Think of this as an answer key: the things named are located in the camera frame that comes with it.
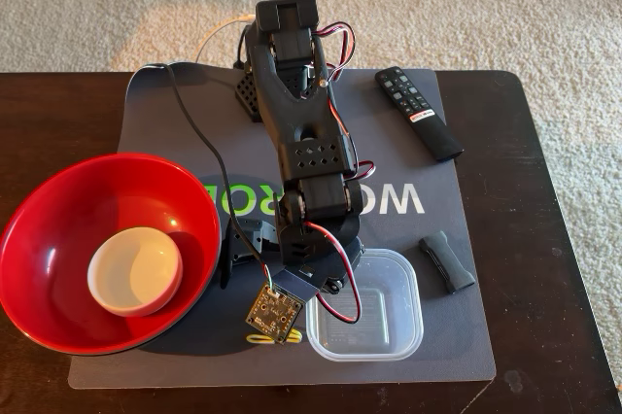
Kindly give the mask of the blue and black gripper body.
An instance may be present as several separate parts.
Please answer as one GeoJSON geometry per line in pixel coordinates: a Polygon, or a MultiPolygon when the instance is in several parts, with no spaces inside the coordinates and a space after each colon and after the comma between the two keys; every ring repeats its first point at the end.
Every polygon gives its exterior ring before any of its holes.
{"type": "Polygon", "coordinates": [[[326,237],[311,245],[290,244],[283,248],[271,242],[271,258],[280,258],[283,268],[271,274],[273,295],[288,295],[308,302],[319,292],[338,294],[349,280],[336,246],[326,237]]]}

